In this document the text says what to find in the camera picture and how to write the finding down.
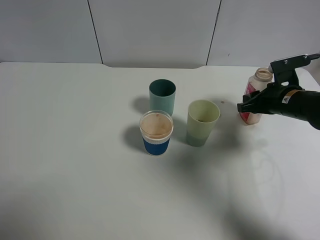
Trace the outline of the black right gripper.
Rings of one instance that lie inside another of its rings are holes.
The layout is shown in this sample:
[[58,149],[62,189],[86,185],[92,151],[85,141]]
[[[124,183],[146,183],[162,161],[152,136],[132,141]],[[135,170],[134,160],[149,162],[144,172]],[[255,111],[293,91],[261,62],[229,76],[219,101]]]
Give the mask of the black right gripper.
[[276,114],[308,122],[320,128],[320,93],[295,85],[269,83],[264,91],[242,96],[239,113]]

